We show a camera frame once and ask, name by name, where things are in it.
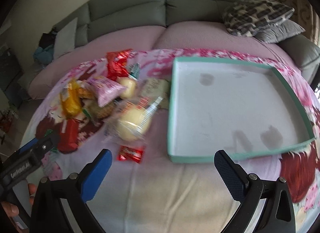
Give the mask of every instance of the cardboard tray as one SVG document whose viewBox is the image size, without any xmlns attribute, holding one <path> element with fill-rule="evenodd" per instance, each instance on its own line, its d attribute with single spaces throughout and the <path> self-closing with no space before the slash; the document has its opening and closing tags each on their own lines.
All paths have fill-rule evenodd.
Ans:
<svg viewBox="0 0 320 233">
<path fill-rule="evenodd" d="M 314 134 L 299 99 L 274 67 L 207 57 L 174 60 L 168 126 L 173 162 L 233 160 L 305 147 Z"/>
</svg>

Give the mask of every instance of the sofa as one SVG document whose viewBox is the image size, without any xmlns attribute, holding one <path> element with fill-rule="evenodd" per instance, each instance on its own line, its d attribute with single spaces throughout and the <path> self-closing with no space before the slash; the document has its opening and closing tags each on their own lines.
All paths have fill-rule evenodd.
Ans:
<svg viewBox="0 0 320 233">
<path fill-rule="evenodd" d="M 223 24 L 224 9 L 236 0 L 89 0 L 55 24 L 59 31 L 78 18 L 75 49 L 42 70 L 31 82 L 33 99 L 45 98 L 57 81 L 84 61 L 109 51 L 132 48 L 212 48 L 284 61 L 311 83 L 320 48 L 303 35 L 278 44 L 232 36 Z"/>
</svg>

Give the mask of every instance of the pink snack package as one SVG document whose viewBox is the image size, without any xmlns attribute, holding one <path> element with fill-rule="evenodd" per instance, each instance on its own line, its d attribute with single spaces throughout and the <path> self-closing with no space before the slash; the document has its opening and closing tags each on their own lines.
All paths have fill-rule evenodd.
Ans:
<svg viewBox="0 0 320 233">
<path fill-rule="evenodd" d="M 99 107 L 104 107 L 127 89 L 104 76 L 94 77 L 88 83 L 91 85 L 89 89 L 94 92 L 98 99 Z"/>
</svg>

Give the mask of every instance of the floor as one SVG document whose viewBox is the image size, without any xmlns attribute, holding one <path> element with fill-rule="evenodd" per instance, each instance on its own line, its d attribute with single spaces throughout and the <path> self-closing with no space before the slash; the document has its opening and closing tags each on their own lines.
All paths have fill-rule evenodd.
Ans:
<svg viewBox="0 0 320 233">
<path fill-rule="evenodd" d="M 10 131 L 5 135 L 4 143 L 0 145 L 0 158 L 5 161 L 19 147 L 23 134 L 42 100 L 32 100 L 23 102 L 19 107 L 19 118 L 15 119 L 10 127 Z"/>
</svg>

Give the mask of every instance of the stain on tray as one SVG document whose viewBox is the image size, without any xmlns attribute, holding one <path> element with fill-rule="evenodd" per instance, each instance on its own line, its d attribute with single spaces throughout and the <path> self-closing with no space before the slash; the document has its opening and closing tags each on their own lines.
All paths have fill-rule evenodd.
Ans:
<svg viewBox="0 0 320 233">
<path fill-rule="evenodd" d="M 241 147 L 246 152 L 252 152 L 253 151 L 253 144 L 250 142 L 248 137 L 245 135 L 245 133 L 241 130 L 236 130 L 233 132 L 233 140 L 234 140 L 234 147 L 237 149 L 237 142 L 241 145 Z"/>
<path fill-rule="evenodd" d="M 209 73 L 200 74 L 200 84 L 203 86 L 211 86 L 214 81 L 214 76 Z"/>
<path fill-rule="evenodd" d="M 283 136 L 277 128 L 270 125 L 269 129 L 260 134 L 261 141 L 269 149 L 278 149 L 283 143 Z"/>
<path fill-rule="evenodd" d="M 235 78 L 244 78 L 247 75 L 245 73 L 233 73 L 233 76 Z"/>
</svg>

